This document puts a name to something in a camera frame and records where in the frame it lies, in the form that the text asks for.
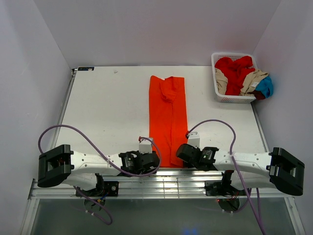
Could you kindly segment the orange t-shirt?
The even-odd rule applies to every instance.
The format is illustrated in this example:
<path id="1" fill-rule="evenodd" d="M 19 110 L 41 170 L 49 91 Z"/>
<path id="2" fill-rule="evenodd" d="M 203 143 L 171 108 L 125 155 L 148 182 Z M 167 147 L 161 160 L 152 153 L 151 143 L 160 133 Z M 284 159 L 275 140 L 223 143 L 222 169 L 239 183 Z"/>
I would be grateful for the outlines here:
<path id="1" fill-rule="evenodd" d="M 161 167 L 182 168 L 176 156 L 180 145 L 187 143 L 188 131 L 185 80 L 183 77 L 165 79 L 151 76 L 149 86 L 149 136 L 161 154 Z"/>

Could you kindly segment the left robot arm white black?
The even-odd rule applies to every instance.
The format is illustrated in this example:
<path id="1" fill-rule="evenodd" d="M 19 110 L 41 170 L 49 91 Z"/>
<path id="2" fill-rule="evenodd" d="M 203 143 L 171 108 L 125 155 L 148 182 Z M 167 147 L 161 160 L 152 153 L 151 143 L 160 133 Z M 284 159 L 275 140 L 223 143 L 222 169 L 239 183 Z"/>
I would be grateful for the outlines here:
<path id="1" fill-rule="evenodd" d="M 97 196 L 104 189 L 102 176 L 149 175 L 159 164 L 154 151 L 129 151 L 110 155 L 105 160 L 101 155 L 73 151 L 70 145 L 63 144 L 39 156 L 38 186 L 51 188 L 67 184 Z"/>

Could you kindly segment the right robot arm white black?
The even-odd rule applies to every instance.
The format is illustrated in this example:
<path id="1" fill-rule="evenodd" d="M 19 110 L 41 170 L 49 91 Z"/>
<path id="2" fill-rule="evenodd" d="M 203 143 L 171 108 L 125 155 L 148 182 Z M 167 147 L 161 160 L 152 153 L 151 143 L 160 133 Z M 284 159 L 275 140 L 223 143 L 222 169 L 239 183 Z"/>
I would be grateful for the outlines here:
<path id="1" fill-rule="evenodd" d="M 276 188 L 292 196 L 303 195 L 305 164 L 283 148 L 265 153 L 235 153 L 233 156 L 216 147 L 203 150 L 182 144 L 176 156 L 201 171 L 239 171 L 248 188 Z"/>

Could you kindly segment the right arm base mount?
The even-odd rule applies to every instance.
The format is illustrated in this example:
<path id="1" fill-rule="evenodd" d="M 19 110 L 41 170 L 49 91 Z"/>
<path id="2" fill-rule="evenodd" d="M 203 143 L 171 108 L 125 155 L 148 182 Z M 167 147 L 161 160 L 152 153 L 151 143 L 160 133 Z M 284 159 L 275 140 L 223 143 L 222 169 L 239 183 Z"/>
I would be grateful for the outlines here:
<path id="1" fill-rule="evenodd" d="M 233 176 L 233 170 L 227 170 L 222 173 L 222 179 L 217 182 L 205 181 L 204 189 L 207 196 L 224 196 L 224 197 L 236 197 L 246 196 L 246 192 L 242 189 L 235 189 L 231 186 L 231 176 Z"/>

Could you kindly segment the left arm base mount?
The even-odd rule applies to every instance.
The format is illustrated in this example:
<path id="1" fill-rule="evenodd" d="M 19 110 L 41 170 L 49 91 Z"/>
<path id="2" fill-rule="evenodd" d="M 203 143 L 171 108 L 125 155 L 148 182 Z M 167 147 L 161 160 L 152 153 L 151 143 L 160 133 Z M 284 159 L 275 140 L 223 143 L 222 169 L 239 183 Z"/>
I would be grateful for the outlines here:
<path id="1" fill-rule="evenodd" d="M 118 181 L 103 181 L 97 183 L 96 186 L 90 190 L 83 190 L 78 188 L 84 195 L 88 197 L 117 197 L 119 190 Z"/>

